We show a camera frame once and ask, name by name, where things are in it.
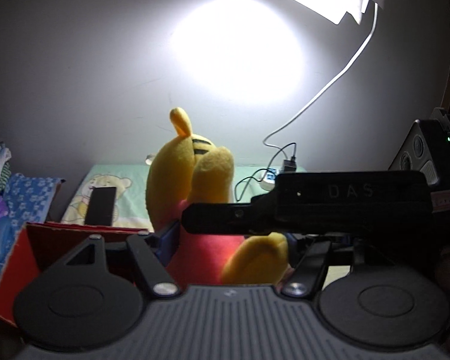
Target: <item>gray wall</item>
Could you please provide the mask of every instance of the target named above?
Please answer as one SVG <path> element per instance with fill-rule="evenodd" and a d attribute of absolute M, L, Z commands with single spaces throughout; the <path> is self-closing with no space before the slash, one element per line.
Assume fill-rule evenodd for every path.
<path fill-rule="evenodd" d="M 0 131 L 13 170 L 67 179 L 60 213 L 95 163 L 140 163 L 173 137 L 181 106 L 194 131 L 238 164 L 265 164 L 269 131 L 305 104 L 370 31 L 293 0 L 257 0 L 295 34 L 304 60 L 293 93 L 263 104 L 224 98 L 191 79 L 170 37 L 212 0 L 0 0 Z M 386 0 L 354 67 L 276 143 L 298 142 L 309 170 L 386 169 L 412 121 L 440 105 L 450 65 L 448 0 Z"/>

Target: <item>cardboard box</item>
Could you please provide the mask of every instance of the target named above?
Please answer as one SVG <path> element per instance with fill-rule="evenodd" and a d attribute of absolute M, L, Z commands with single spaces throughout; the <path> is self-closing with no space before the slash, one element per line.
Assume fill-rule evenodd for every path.
<path fill-rule="evenodd" d="M 0 279 L 0 319 L 16 326 L 13 320 L 13 301 L 18 293 L 90 234 L 100 234 L 106 242 L 123 242 L 138 230 L 140 229 L 62 223 L 26 223 L 18 234 Z"/>

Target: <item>blue floral fabric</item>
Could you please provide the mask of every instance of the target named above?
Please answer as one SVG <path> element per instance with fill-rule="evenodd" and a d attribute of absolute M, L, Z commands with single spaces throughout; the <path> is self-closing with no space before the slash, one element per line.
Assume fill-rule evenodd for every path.
<path fill-rule="evenodd" d="M 60 183 L 60 178 L 29 178 L 20 173 L 10 177 L 3 194 L 12 228 L 7 240 L 7 255 L 25 222 L 45 221 L 56 187 Z M 5 262 L 6 259 L 0 263 L 0 274 Z"/>

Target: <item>black phone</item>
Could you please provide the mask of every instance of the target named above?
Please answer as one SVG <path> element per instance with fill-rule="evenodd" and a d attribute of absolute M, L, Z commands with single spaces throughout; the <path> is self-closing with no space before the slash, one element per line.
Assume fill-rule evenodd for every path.
<path fill-rule="evenodd" d="M 88 203 L 85 225 L 111 226 L 115 208 L 116 187 L 94 188 Z"/>

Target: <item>black cable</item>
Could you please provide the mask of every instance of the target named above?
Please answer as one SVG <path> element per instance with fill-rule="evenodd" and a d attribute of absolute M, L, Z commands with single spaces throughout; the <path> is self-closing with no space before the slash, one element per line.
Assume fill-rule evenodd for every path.
<path fill-rule="evenodd" d="M 278 151 L 277 151 L 277 152 L 274 154 L 274 156 L 270 159 L 270 162 L 268 163 L 267 168 L 258 169 L 258 170 L 256 170 L 255 172 L 253 172 L 253 175 L 248 176 L 248 177 L 245 177 L 245 178 L 241 179 L 238 183 L 235 184 L 235 188 L 234 188 L 234 196 L 235 196 L 236 202 L 240 202 L 240 201 L 242 200 L 243 195 L 245 194 L 245 191 L 246 191 L 246 189 L 248 188 L 248 186 L 250 185 L 250 182 L 252 181 L 252 179 L 255 180 L 255 181 L 257 181 L 258 183 L 262 182 L 263 179 L 265 179 L 265 176 L 267 176 L 267 172 L 270 170 L 270 167 L 271 167 L 272 162 L 274 161 L 274 159 L 276 159 L 276 157 L 277 157 L 280 153 L 285 154 L 285 151 L 284 151 L 284 150 L 285 150 L 287 147 L 290 147 L 291 145 L 294 145 L 294 146 L 295 146 L 294 149 L 293 149 L 293 156 L 292 156 L 292 160 L 295 160 L 295 156 L 296 156 L 296 142 L 289 143 L 288 145 L 285 145 L 284 147 L 278 149 Z M 260 180 L 257 180 L 254 176 L 255 176 L 259 171 L 261 171 L 261 170 L 264 171 L 263 176 L 262 176 L 262 178 L 261 178 Z M 247 181 L 247 183 L 245 184 L 245 187 L 243 188 L 243 191 L 242 191 L 242 193 L 241 193 L 241 195 L 240 195 L 240 198 L 237 198 L 237 197 L 236 197 L 236 188 L 239 186 L 239 184 L 243 183 L 243 182 L 246 181 L 246 180 L 248 180 L 248 181 Z"/>

